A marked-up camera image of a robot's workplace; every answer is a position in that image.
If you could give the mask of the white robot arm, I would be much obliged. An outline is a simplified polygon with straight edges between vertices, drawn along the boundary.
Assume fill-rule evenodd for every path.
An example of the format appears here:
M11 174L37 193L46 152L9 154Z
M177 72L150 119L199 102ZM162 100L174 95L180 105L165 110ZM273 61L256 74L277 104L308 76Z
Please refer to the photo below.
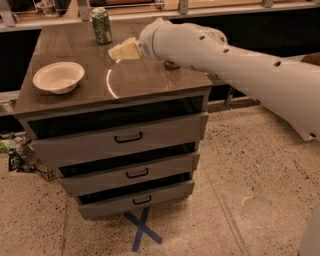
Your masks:
M109 53L213 74L270 113L232 112L238 137L212 127L211 145L225 156L207 160L208 181L234 227L237 256L319 256L320 70L310 58L233 47L217 29L162 19Z

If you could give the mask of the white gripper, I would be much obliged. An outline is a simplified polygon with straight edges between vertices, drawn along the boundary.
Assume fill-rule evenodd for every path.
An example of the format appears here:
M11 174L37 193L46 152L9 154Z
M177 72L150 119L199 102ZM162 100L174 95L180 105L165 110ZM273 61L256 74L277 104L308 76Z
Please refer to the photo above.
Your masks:
M157 18L147 25L140 33L139 41L131 37L111 48L108 53L113 60L139 59L142 53L154 60L169 60L169 33L172 23Z

